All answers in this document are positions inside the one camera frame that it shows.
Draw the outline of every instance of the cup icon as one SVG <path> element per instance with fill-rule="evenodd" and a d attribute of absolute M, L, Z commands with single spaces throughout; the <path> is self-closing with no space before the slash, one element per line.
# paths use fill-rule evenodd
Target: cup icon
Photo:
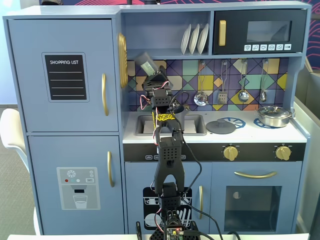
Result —
<path fill-rule="evenodd" d="M 87 195 L 73 195 L 73 200 L 75 203 L 75 207 L 77 209 L 86 209 L 87 208 Z"/>

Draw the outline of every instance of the microwave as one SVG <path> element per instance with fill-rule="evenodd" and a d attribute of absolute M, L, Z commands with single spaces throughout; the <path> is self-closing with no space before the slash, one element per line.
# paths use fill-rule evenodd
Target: microwave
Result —
<path fill-rule="evenodd" d="M 213 54 L 302 52 L 306 20 L 306 9 L 216 11 Z"/>

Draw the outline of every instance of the geometric tile backsplash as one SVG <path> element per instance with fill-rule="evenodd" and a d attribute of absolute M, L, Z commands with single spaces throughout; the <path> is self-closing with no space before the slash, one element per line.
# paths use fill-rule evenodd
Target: geometric tile backsplash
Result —
<path fill-rule="evenodd" d="M 221 62 L 223 59 L 205 60 L 205 66 L 200 64 L 200 60 L 155 60 L 160 66 L 164 66 L 169 81 L 173 84 L 172 92 L 186 91 L 187 95 L 179 95 L 177 100 L 186 103 L 192 111 L 234 111 L 234 110 L 255 110 L 262 106 L 277 105 L 282 106 L 287 82 L 288 58 L 269 58 L 268 69 L 264 66 L 263 74 L 268 75 L 265 80 L 267 100 L 260 102 L 261 73 L 263 58 L 247 59 L 247 75 L 243 72 L 241 79 L 242 60 L 227 60 L 227 78 L 224 89 L 227 92 L 227 104 L 218 104 L 218 93 L 222 90 Z M 128 97 L 131 111 L 141 111 L 140 95 L 144 93 L 142 83 L 146 79 L 145 71 L 136 65 L 134 61 L 128 61 Z M 223 68 L 223 78 L 225 78 L 225 68 Z M 194 102 L 194 96 L 201 89 L 203 80 L 203 91 L 208 95 L 206 106 L 198 106 Z M 238 92 L 241 90 L 242 81 L 245 81 L 244 88 L 249 93 L 249 100 L 242 103 L 238 99 Z"/>

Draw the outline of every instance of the microwave window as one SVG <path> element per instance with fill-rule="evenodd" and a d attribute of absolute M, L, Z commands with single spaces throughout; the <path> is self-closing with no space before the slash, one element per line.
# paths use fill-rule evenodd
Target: microwave window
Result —
<path fill-rule="evenodd" d="M 291 21 L 249 21 L 247 42 L 287 42 Z"/>

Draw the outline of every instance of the pot lid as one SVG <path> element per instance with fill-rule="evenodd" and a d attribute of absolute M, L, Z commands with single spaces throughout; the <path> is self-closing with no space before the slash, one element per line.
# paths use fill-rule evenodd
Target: pot lid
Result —
<path fill-rule="evenodd" d="M 264 106 L 258 109 L 258 113 L 271 119 L 285 119 L 292 116 L 290 111 L 279 106 Z"/>

